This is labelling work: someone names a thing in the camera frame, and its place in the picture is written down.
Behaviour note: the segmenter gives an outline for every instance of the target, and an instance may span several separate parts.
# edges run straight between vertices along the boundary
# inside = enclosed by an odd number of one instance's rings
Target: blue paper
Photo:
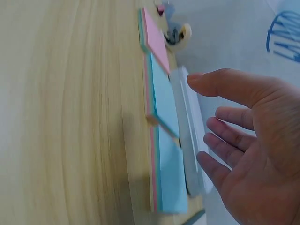
[[[174,140],[158,127],[161,210],[167,213],[188,212],[183,154]]]
[[[140,34],[140,44],[144,45],[144,28],[143,28],[143,19],[142,19],[142,11],[138,10],[138,25],[139,25],[139,34]]]
[[[162,126],[166,127],[175,137],[179,137],[178,118],[175,106],[173,88],[166,73],[155,57],[151,54],[155,117]]]

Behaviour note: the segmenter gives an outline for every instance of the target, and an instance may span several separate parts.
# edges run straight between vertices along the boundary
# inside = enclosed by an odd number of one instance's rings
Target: light wood surface
[[[142,6],[165,29],[152,0],[0,0],[1,225],[177,225],[202,209],[149,212]]]

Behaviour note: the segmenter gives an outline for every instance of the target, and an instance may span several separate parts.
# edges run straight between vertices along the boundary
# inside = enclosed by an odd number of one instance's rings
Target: blue scribble
[[[273,53],[289,60],[300,63],[300,14],[293,11],[284,11],[278,14],[273,20],[267,36],[267,52],[270,52],[270,38],[281,39],[281,42],[274,41],[272,44],[279,47]]]

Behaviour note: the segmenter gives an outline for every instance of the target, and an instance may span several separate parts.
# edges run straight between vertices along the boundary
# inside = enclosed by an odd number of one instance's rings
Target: sticky note
[[[152,53],[163,70],[169,74],[169,59],[163,33],[158,29],[146,8],[138,11],[140,45],[145,53]]]
[[[160,124],[171,136],[179,137],[173,88],[153,54],[144,55],[143,75],[146,117],[153,124]]]
[[[155,212],[186,213],[186,190],[182,150],[160,127],[150,128],[151,209]]]

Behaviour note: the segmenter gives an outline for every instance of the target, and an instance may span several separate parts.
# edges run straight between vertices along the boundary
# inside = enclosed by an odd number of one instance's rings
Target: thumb
[[[187,77],[189,86],[201,95],[221,96],[248,108],[279,89],[277,78],[250,75],[233,69],[220,69]]]

